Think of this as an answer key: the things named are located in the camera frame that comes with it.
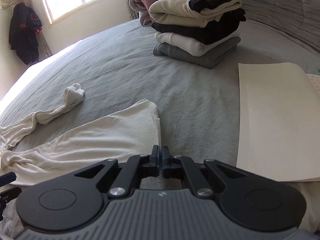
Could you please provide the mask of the white long-sleeve garment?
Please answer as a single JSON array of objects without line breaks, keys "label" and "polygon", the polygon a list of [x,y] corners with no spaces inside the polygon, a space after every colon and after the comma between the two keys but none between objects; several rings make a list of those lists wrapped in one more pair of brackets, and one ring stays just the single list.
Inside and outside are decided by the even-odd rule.
[{"label": "white long-sleeve garment", "polygon": [[33,186],[88,167],[105,159],[120,163],[131,156],[149,154],[161,144],[161,124],[157,106],[143,99],[134,105],[63,133],[35,148],[13,152],[37,124],[46,125],[71,111],[84,100],[80,84],[67,87],[63,104],[47,111],[36,111],[1,128],[1,174],[16,174],[13,185]]}]

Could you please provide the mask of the grey bed sheet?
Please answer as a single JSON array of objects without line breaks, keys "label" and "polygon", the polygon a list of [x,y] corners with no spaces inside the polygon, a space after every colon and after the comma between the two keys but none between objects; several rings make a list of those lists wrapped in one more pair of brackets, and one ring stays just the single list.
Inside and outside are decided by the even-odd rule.
[{"label": "grey bed sheet", "polygon": [[[43,181],[18,186],[17,239],[316,239],[299,229],[303,195],[285,181],[237,168],[240,131],[239,64],[294,63],[310,74],[319,54],[280,31],[247,20],[241,41],[212,69],[155,56],[155,31],[130,21],[77,43],[44,68],[1,115],[6,127],[36,111],[63,104],[63,91],[80,84],[84,100],[46,125],[37,124],[13,152],[147,99],[161,124],[159,175],[117,197],[127,162],[110,158]],[[178,179],[162,177],[160,151],[190,157],[214,191],[198,198]]]}]

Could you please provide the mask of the white folded garment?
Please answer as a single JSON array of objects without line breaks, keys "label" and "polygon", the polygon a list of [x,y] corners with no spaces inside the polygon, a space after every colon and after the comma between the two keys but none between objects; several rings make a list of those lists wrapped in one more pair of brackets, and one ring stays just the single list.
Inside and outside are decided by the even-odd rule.
[{"label": "white folded garment", "polygon": [[167,43],[188,52],[192,56],[200,57],[211,49],[217,47],[230,38],[240,37],[240,31],[235,31],[221,40],[212,44],[205,45],[198,40],[190,37],[185,37],[175,33],[155,33],[155,40],[159,43]]}]

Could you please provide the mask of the black folded garment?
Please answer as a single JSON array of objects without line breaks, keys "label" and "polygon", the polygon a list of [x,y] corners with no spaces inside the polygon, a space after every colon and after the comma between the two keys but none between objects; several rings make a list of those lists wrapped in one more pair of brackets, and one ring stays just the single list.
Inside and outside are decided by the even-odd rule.
[{"label": "black folded garment", "polygon": [[[191,0],[189,6],[192,10],[200,12],[204,8],[215,9],[222,3],[230,1],[231,0]],[[240,22],[245,21],[245,11],[240,7],[239,9],[224,13],[218,22],[211,21],[204,28],[164,25],[156,23],[155,21],[152,27],[160,33],[175,33],[194,38],[205,45],[209,45],[235,32]]]}]

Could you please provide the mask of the beige folded garment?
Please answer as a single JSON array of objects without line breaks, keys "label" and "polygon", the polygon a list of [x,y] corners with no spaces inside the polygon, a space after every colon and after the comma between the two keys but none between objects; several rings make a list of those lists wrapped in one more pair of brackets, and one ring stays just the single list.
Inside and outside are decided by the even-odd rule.
[{"label": "beige folded garment", "polygon": [[204,8],[200,12],[189,6],[191,0],[159,0],[149,7],[151,18],[159,24],[204,28],[209,22],[218,22],[226,12],[239,9],[241,0],[222,3],[215,9]]}]

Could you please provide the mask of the rolled grey pink quilt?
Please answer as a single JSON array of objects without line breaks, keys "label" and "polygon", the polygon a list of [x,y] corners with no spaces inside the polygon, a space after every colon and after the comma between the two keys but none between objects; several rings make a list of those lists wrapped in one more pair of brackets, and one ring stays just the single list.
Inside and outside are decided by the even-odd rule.
[{"label": "rolled grey pink quilt", "polygon": [[141,0],[129,0],[129,6],[134,12],[138,13],[139,22],[142,26],[148,27],[154,23],[147,8]]}]

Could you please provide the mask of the dark hanging jacket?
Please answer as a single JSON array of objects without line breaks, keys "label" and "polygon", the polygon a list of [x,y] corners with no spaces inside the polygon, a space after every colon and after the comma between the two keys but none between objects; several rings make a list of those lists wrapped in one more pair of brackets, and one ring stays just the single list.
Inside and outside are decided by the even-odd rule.
[{"label": "dark hanging jacket", "polygon": [[39,61],[37,35],[42,31],[42,23],[35,11],[18,3],[13,10],[9,29],[10,49],[16,51],[18,58],[25,64]]}]

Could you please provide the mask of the grey quilted headboard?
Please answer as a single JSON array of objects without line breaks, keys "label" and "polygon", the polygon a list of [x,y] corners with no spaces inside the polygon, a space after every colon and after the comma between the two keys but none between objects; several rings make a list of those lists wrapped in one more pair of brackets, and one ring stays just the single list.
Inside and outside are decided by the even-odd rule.
[{"label": "grey quilted headboard", "polygon": [[246,16],[319,51],[319,0],[242,0]]}]

